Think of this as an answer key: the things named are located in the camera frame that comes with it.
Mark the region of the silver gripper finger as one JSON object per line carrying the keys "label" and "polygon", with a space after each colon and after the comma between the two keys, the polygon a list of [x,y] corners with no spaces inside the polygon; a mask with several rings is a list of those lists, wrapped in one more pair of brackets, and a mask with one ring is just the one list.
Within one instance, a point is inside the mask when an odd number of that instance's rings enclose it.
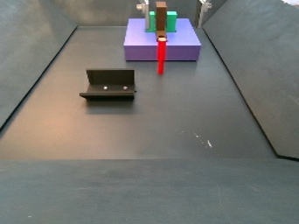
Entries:
{"label": "silver gripper finger", "polygon": [[201,10],[200,10],[200,22],[198,27],[202,28],[205,13],[212,9],[212,0],[200,0]]}
{"label": "silver gripper finger", "polygon": [[138,0],[137,8],[145,13],[145,28],[150,29],[150,0]]}

